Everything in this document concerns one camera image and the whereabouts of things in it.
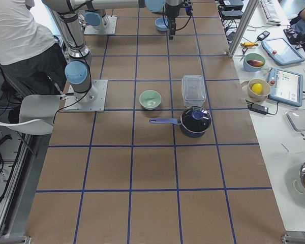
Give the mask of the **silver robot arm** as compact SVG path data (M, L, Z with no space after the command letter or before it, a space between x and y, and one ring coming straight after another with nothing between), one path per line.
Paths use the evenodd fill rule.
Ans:
M192 5L188 1L127 1L127 0L96 0L96 1L42 1L57 17L54 19L62 32L64 41L68 46L71 61L79 60L86 65L91 62L91 52L84 42L84 34L79 22L78 12L84 10L89 14L85 22L105 30L109 27L109 19L105 16L106 9L147 8L153 13L159 11L163 14L163 21L172 40L178 29L176 18L182 8L189 9L192 15Z

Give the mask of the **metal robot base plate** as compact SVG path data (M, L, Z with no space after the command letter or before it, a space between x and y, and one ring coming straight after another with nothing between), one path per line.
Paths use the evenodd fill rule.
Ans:
M94 79L91 81L91 89L84 96L84 94L75 93L72 86L69 85L69 93L65 99L64 110L73 112L103 112L105 108L108 80Z

